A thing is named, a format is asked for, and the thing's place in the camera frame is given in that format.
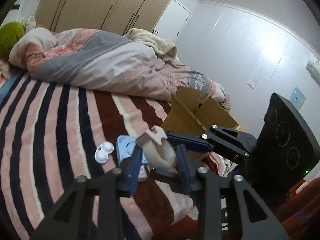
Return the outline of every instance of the white door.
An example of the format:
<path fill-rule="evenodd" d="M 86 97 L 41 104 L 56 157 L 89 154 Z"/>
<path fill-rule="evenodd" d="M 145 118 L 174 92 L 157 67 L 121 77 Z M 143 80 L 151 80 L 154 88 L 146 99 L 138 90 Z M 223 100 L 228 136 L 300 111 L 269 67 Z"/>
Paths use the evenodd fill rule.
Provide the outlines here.
<path fill-rule="evenodd" d="M 190 16 L 191 12 L 189 10 L 177 1 L 172 0 L 164 11 L 153 33 L 165 39 L 166 42 L 175 43 Z"/>

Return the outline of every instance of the clear adhesive tape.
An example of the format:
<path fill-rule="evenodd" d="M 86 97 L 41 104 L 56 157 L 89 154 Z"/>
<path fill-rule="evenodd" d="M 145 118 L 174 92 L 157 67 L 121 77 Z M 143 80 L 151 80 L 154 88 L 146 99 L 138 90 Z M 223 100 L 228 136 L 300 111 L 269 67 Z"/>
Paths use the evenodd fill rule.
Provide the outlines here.
<path fill-rule="evenodd" d="M 158 146 L 153 141 L 147 141 L 142 150 L 150 165 L 168 170 L 176 165 L 177 156 L 167 140 L 163 139 L 161 143 Z"/>

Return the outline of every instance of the striped bedsheet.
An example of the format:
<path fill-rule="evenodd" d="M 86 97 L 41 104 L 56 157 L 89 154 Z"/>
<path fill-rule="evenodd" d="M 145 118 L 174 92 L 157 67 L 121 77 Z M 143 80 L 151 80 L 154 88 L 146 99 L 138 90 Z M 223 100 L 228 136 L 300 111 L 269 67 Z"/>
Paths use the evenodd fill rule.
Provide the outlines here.
<path fill-rule="evenodd" d="M 14 73 L 0 88 L 0 212 L 22 240 L 74 178 L 98 177 L 116 166 L 94 159 L 104 141 L 140 135 L 161 125 L 171 107 L 150 99 L 32 80 Z M 96 223 L 98 200 L 94 205 Z M 193 201 L 167 184 L 147 179 L 122 198 L 127 239 L 150 239 L 182 219 Z"/>

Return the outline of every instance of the pink stripe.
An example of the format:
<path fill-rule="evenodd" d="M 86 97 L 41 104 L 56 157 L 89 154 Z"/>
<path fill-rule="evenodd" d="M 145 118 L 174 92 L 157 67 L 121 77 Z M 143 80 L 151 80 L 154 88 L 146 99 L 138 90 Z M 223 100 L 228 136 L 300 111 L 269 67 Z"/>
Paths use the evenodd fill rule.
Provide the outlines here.
<path fill-rule="evenodd" d="M 129 115 L 129 123 L 135 130 L 137 136 L 142 135 L 147 129 L 148 124 L 142 118 L 142 112 L 131 101 L 128 96 L 117 95 L 124 111 Z"/>
<path fill-rule="evenodd" d="M 142 211 L 134 201 L 133 197 L 131 198 L 120 198 L 120 203 L 128 215 L 129 220 L 136 228 L 139 236 L 142 240 L 149 240 L 153 233 L 152 228 L 150 227 L 147 219 L 143 215 Z"/>
<path fill-rule="evenodd" d="M 16 123 L 18 121 L 18 118 L 20 117 L 21 111 L 23 107 L 26 104 L 26 101 L 28 99 L 28 96 L 32 90 L 32 88 L 35 85 L 35 81 L 31 81 L 24 94 L 23 97 L 19 100 L 17 107 L 12 115 L 12 118 L 10 120 L 10 123 L 6 129 L 5 133 L 5 145 L 4 145 L 4 154 L 1 162 L 1 189 L 4 195 L 5 204 L 7 206 L 7 210 L 9 213 L 9 216 L 11 218 L 12 224 L 14 228 L 16 229 L 19 237 L 22 240 L 29 239 L 29 236 L 22 225 L 20 218 L 18 216 L 17 210 L 15 209 L 12 195 L 11 195 L 11 188 L 10 188 L 10 158 L 12 155 L 12 143 L 13 138 L 16 130 Z"/>
<path fill-rule="evenodd" d="M 57 85 L 53 92 L 52 99 L 49 105 L 47 119 L 45 122 L 44 134 L 44 160 L 53 202 L 56 202 L 63 194 L 63 187 L 60 177 L 60 170 L 57 156 L 57 112 L 59 107 L 60 96 L 62 92 L 62 85 Z"/>
<path fill-rule="evenodd" d="M 20 82 L 18 83 L 17 87 L 12 91 L 9 99 L 8 99 L 8 102 L 5 104 L 5 106 L 2 108 L 1 112 L 0 112 L 0 125 L 2 125 L 3 123 L 3 120 L 5 118 L 5 115 L 7 114 L 8 112 L 8 108 L 9 106 L 12 104 L 13 100 L 16 98 L 17 96 L 17 93 L 19 92 L 19 89 L 21 88 L 22 84 L 25 82 L 26 78 L 29 76 L 29 74 L 25 74 Z"/>
<path fill-rule="evenodd" d="M 80 138 L 78 117 L 78 88 L 70 88 L 67 112 L 67 137 L 70 161 L 75 178 L 85 175 L 91 178 L 86 161 L 84 149 Z"/>
<path fill-rule="evenodd" d="M 93 140 L 96 147 L 98 148 L 101 143 L 106 141 L 106 138 L 104 137 L 96 99 L 93 91 L 91 90 L 87 90 L 87 102 L 88 102 L 88 114 L 89 114 L 90 123 L 91 123 L 91 130 L 93 133 Z M 102 168 L 104 172 L 108 172 L 115 167 L 116 167 L 116 164 L 112 156 L 109 155 L 108 161 L 102 165 Z"/>
<path fill-rule="evenodd" d="M 163 107 L 157 101 L 151 99 L 146 98 L 146 102 L 155 109 L 156 116 L 158 116 L 163 122 L 168 116 Z"/>
<path fill-rule="evenodd" d="M 34 125 L 36 123 L 38 110 L 43 100 L 43 94 L 45 93 L 47 87 L 48 83 L 41 84 L 37 96 L 30 105 L 26 125 L 21 136 L 22 146 L 20 150 L 20 187 L 30 223 L 34 228 L 39 225 L 43 214 L 42 211 L 41 214 L 39 213 L 41 207 L 38 206 L 36 202 L 36 199 L 38 200 L 38 194 L 37 192 L 34 192 L 35 184 L 33 174 L 30 173 L 30 165 L 32 165 L 32 162 L 30 162 L 30 157 L 32 158 Z"/>

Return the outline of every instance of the cream fleece blanket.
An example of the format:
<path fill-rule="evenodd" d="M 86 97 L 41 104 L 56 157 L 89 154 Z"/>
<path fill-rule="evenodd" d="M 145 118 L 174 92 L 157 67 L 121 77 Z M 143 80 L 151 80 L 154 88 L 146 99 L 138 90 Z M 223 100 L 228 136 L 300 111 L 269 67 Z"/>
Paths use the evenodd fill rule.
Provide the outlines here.
<path fill-rule="evenodd" d="M 153 48 L 163 61 L 175 60 L 177 56 L 177 45 L 166 43 L 165 40 L 146 30 L 132 28 L 124 37 Z"/>

